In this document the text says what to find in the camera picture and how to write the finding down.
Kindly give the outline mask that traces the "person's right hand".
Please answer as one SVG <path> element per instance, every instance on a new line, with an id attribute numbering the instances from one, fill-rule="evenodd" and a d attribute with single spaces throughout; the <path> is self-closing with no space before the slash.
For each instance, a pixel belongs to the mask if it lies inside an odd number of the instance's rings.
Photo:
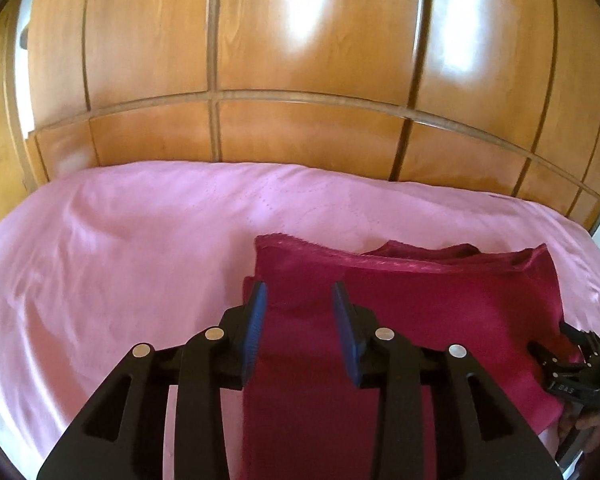
<path id="1" fill-rule="evenodd" d="M 558 422 L 559 442 L 565 440 L 573 427 L 580 431 L 591 431 L 583 445 L 585 454 L 592 453 L 600 446 L 600 412 L 577 415 L 576 408 L 571 403 L 566 403 Z"/>

